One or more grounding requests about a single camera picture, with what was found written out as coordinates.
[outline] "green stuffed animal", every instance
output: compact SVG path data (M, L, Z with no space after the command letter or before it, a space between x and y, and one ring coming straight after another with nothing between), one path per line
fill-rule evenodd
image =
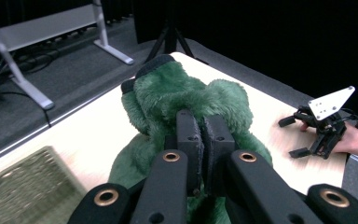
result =
M272 164L269 151L249 132L253 115L238 83L217 79L206 85L190 77L172 56L160 55L121 89L122 104L139 133L117 155L109 183L130 188L147 177L155 156L164 150L165 136L175 135L176 113L182 109L189 109L201 128L204 117L221 115L240 148L253 150ZM230 223L224 202L202 193L189 197L187 223ZM207 216L196 216L204 207L210 209Z

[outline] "hand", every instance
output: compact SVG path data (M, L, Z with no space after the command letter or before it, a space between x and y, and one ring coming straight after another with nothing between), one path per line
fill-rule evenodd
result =
M358 129L348 122L345 122L345 126L347 127L347 130L341 140L333 148L333 152L347 152L358 156ZM308 125L303 123L300 131L305 132L307 128Z

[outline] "brass ring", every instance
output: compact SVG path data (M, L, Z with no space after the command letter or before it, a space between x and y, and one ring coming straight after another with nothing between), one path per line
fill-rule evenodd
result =
M254 162L257 160L257 157L251 153L243 152L240 154L240 159L242 161Z
M94 197L95 204L99 206L107 206L114 203L118 198L118 192L115 189L101 189Z
M348 207L350 206L350 201L339 192L335 192L331 189L321 189L321 197L328 203L336 207Z
M168 152L164 154L164 160L165 161L179 161L180 156L177 153L174 152Z

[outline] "plush toy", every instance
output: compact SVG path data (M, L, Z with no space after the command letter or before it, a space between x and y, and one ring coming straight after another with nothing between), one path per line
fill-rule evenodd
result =
M249 132L252 112L246 91L235 82L217 79L208 85L190 77L170 55L146 63L135 78L122 83L122 104L139 133L114 161L110 183L130 188L147 177L166 135L175 135L176 113L189 109L202 128L203 118L221 115L240 148L256 151L272 163L269 151ZM187 223L230 223L224 198L189 197ZM200 210L210 212L197 218Z

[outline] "woven mat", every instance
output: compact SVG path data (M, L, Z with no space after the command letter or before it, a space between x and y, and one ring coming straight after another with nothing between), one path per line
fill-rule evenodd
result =
M67 223L86 191L52 147L0 173L0 223Z

